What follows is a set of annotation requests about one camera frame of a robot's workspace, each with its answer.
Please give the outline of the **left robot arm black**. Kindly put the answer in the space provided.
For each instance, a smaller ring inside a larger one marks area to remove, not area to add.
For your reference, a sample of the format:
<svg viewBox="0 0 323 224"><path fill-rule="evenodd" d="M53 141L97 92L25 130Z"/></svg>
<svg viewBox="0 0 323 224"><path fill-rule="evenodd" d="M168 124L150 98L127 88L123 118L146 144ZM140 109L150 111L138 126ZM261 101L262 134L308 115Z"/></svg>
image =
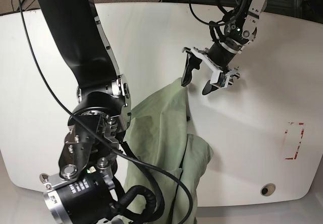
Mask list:
<svg viewBox="0 0 323 224"><path fill-rule="evenodd" d="M183 48L187 54L185 70L181 85L186 87L192 80L192 71L199 70L201 63L205 63L212 71L202 94L207 95L218 89L224 89L239 79L238 68L230 68L229 63L241 53L243 48L253 42L257 34L259 16L264 10L267 0L236 0L236 7L227 11L220 0L215 0L217 7L223 13L218 22L203 22L209 27L213 45L199 50Z"/></svg>

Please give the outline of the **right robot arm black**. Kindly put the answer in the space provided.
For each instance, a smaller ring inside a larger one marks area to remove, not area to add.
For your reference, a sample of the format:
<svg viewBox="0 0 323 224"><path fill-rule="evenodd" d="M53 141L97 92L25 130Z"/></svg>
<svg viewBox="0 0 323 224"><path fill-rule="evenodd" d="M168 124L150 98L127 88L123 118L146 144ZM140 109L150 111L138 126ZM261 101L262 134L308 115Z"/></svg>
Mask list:
<svg viewBox="0 0 323 224"><path fill-rule="evenodd" d="M78 105L59 159L60 171L45 182L45 203L57 223L131 223L158 220L164 197L152 174L139 170L152 187L125 191L116 179L117 150L131 122L131 96L103 31L93 0L37 0L55 44L77 82Z"/></svg>

